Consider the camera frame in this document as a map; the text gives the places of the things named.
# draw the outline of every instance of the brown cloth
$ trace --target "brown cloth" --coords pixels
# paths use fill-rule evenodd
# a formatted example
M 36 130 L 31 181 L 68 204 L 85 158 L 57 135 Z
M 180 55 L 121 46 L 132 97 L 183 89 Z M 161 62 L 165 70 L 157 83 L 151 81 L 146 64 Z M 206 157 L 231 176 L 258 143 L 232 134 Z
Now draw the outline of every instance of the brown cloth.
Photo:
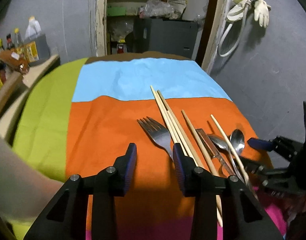
M 103 57 L 90 57 L 85 64 L 93 63 L 96 61 L 131 61 L 133 59 L 140 58 L 169 58 L 169 59 L 177 59 L 177 60 L 191 60 L 186 57 L 173 55 L 173 54 L 165 54 L 157 51 L 146 51 L 144 53 L 122 53 L 122 54 L 112 54 Z

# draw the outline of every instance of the metal spoon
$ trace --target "metal spoon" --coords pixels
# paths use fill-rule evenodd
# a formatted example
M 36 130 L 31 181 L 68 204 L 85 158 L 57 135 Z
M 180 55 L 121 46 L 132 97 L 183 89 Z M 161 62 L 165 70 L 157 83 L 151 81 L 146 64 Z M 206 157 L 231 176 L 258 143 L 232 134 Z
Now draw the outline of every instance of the metal spoon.
M 226 141 L 224 141 L 220 136 L 216 135 L 216 134 L 209 134 L 208 135 L 209 138 L 211 139 L 211 141 L 220 149 L 222 150 L 225 150 L 229 153 L 229 159 L 230 159 L 230 162 L 232 164 L 232 167 L 233 167 L 233 170 L 235 172 L 235 174 L 239 177 L 239 179 L 245 183 L 244 181 L 244 178 L 243 176 L 240 174 L 239 170 L 237 169 L 237 166 L 233 160 L 233 156 L 232 156 L 232 153 L 231 153 L 231 150 L 228 146 L 228 144 L 226 143 Z
M 233 148 L 235 149 L 237 155 L 241 155 L 245 147 L 244 134 L 241 130 L 235 129 L 229 137 Z

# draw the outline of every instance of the chopstick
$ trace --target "chopstick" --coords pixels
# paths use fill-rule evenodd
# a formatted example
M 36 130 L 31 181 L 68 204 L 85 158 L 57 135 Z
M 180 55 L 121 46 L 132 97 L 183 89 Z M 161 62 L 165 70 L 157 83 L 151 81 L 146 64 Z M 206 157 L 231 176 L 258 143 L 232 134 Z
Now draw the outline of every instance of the chopstick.
M 175 130 L 176 130 L 177 134 L 178 134 L 179 137 L 180 137 L 180 140 L 181 140 L 182 143 L 183 143 L 183 146 L 184 146 L 184 148 L 185 148 L 185 150 L 186 150 L 188 156 L 190 156 L 190 157 L 194 160 L 196 166 L 199 166 L 199 165 L 197 165 L 197 161 L 195 160 L 194 156 L 192 155 L 192 153 L 191 153 L 191 151 L 190 151 L 190 149 L 189 149 L 189 147 L 188 147 L 188 144 L 187 144 L 186 141 L 184 140 L 183 134 L 181 133 L 181 131 L 180 131 L 178 125 L 176 124 L 176 122 L 175 122 L 173 116 L 171 115 L 171 112 L 170 112 L 169 110 L 167 110 L 167 113 L 168 113 L 168 115 L 169 115 L 169 117 L 170 117 L 170 119 L 171 119 L 172 124 L 173 124 L 174 127 L 175 127 Z
M 194 159 L 195 162 L 196 162 L 196 165 L 199 166 L 199 167 L 204 168 L 204 165 L 203 165 L 203 163 L 201 162 L 200 157 L 197 155 L 197 152 L 195 151 L 195 149 L 194 149 L 194 147 L 193 147 L 191 141 L 189 140 L 189 138 L 188 138 L 188 136 L 186 135 L 184 129 L 182 128 L 180 122 L 177 120 L 175 114 L 173 113 L 172 109 L 170 108 L 170 106 L 169 106 L 168 103 L 166 102 L 166 100 L 165 100 L 165 98 L 163 97 L 163 95 L 162 95 L 162 93 L 160 92 L 160 90 L 158 90 L 157 93 L 158 93 L 158 95 L 160 96 L 160 99 L 162 100 L 163 104 L 165 105 L 165 108 L 170 112 L 170 114 L 171 114 L 170 116 L 173 117 L 173 119 L 174 119 L 174 121 L 175 121 L 173 124 L 174 124 L 174 126 L 175 126 L 175 124 L 176 124 L 177 127 L 178 127 L 178 129 L 179 129 L 179 131 L 180 131 L 180 132 L 178 132 L 178 134 L 180 134 L 180 133 L 182 134 L 182 137 L 183 137 L 182 143 L 184 144 L 184 146 L 185 146 L 185 144 L 188 146 L 188 149 L 189 149 L 189 151 L 191 152 L 191 154 L 192 154 L 192 156 L 193 156 L 193 159 Z
M 204 147 L 204 145 L 203 145 L 199 135 L 197 134 L 194 126 L 192 125 L 190 119 L 188 118 L 188 116 L 186 115 L 184 110 L 182 110 L 181 112 L 182 112 L 182 114 L 184 116 L 184 119 L 187 122 L 187 124 L 188 124 L 188 126 L 189 126 L 189 128 L 190 128 L 190 130 L 191 130 L 191 132 L 192 132 L 192 134 L 194 136 L 194 138 L 195 138 L 195 141 L 197 142 L 197 145 L 200 147 L 200 150 L 201 150 L 201 152 L 202 152 L 202 154 L 203 154 L 203 156 L 205 158 L 205 161 L 206 161 L 206 163 L 207 163 L 207 165 L 208 165 L 208 167 L 210 169 L 211 174 L 219 177 L 219 173 L 215 169 L 215 166 L 214 166 L 214 164 L 213 164 L 213 162 L 211 160 L 211 157 L 209 156 L 208 152 L 206 151 L 206 149 L 205 149 L 205 147 Z M 216 204 L 217 204 L 217 207 L 219 209 L 220 215 L 222 216 L 221 198 L 218 195 L 216 195 Z
M 185 151 L 185 149 L 184 149 L 184 147 L 183 147 L 183 145 L 181 143 L 181 140 L 180 140 L 179 136 L 177 135 L 177 132 L 176 132 L 176 130 L 175 130 L 175 128 L 174 128 L 174 126 L 173 126 L 173 124 L 172 124 L 172 122 L 171 122 L 171 120 L 170 120 L 170 118 L 169 118 L 169 116 L 168 116 L 168 114 L 166 112 L 166 109 L 165 109 L 165 107 L 164 107 L 164 105 L 162 103 L 162 100 L 160 99 L 159 95 L 155 92 L 153 86 L 150 86 L 150 88 L 152 90 L 152 93 L 153 93 L 153 96 L 154 96 L 155 101 L 157 103 L 157 106 L 158 106 L 158 108 L 161 111 L 161 114 L 162 114 L 162 117 L 163 117 L 163 119 L 165 121 L 166 127 L 167 127 L 167 129 L 169 130 L 169 132 L 171 134 L 173 142 L 174 143 L 178 143 L 179 142 L 181 144 L 182 149 L 183 149 L 184 155 L 187 156 L 187 153 L 186 153 L 186 151 Z
M 201 162 L 199 156 L 197 155 L 192 143 L 190 142 L 189 138 L 187 137 L 185 131 L 183 130 L 181 124 L 177 120 L 175 114 L 173 113 L 172 109 L 166 102 L 165 98 L 163 97 L 162 93 L 158 90 L 157 93 L 155 92 L 153 86 L 150 86 L 152 93 L 154 95 L 155 101 L 157 102 L 157 105 L 162 113 L 163 119 L 165 120 L 166 126 L 168 130 L 172 131 L 173 136 L 171 134 L 171 137 L 173 139 L 173 142 L 181 142 L 182 141 L 182 149 L 184 154 L 186 155 L 185 149 L 187 151 L 187 154 L 194 160 L 195 164 L 199 167 L 204 168 L 203 163 Z M 219 225 L 223 227 L 223 220 L 222 220 L 222 206 L 221 206 L 221 199 L 219 196 L 216 196 L 216 202 L 217 202 L 217 220 L 219 222 Z
M 233 145 L 231 144 L 230 140 L 228 139 L 228 137 L 226 136 L 224 130 L 222 129 L 222 127 L 220 126 L 220 124 L 218 123 L 218 121 L 215 119 L 215 117 L 211 114 L 211 118 L 213 119 L 216 127 L 219 129 L 221 135 L 223 136 L 224 140 L 226 141 L 226 143 L 228 144 L 230 150 L 231 150 L 231 153 L 234 155 L 236 161 L 237 161 L 237 164 L 238 166 L 240 167 L 240 170 L 242 172 L 242 175 L 244 177 L 244 180 L 245 180 L 245 185 L 247 185 L 247 187 L 250 189 L 250 191 L 253 193 L 253 195 L 257 197 L 256 195 L 256 192 L 254 191 L 253 187 L 252 187 L 252 184 L 250 183 L 250 178 L 248 176 L 248 174 L 246 173 L 245 169 L 244 169 L 244 165 L 243 163 L 241 162 L 241 159 L 240 157 L 238 156 L 238 154 L 236 153 Z

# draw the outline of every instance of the metal screw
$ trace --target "metal screw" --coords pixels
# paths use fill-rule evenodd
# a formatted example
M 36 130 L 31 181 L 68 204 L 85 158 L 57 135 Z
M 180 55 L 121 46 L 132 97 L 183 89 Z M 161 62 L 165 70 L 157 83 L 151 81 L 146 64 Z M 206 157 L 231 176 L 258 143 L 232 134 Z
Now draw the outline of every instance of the metal screw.
M 72 181 L 76 181 L 76 180 L 78 180 L 79 179 L 79 175 L 78 174 L 73 174 L 71 177 L 70 177 L 70 179 L 72 180 Z
M 235 176 L 235 175 L 230 176 L 230 180 L 231 180 L 232 182 L 238 182 L 238 177 Z
M 203 168 L 201 168 L 201 167 L 195 167 L 195 168 L 194 168 L 194 171 L 195 171 L 196 173 L 202 173 L 202 172 L 203 172 Z
M 114 166 L 109 166 L 109 167 L 106 168 L 106 172 L 108 172 L 108 173 L 113 173 L 115 171 L 116 171 L 116 169 L 115 169 Z

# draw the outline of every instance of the green cloth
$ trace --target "green cloth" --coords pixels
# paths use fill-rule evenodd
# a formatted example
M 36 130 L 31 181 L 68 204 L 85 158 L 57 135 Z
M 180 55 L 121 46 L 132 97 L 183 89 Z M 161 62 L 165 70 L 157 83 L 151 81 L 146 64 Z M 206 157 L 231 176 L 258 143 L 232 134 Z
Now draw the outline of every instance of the green cloth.
M 86 60 L 61 65 L 40 80 L 27 99 L 13 143 L 28 165 L 62 182 L 71 101 Z

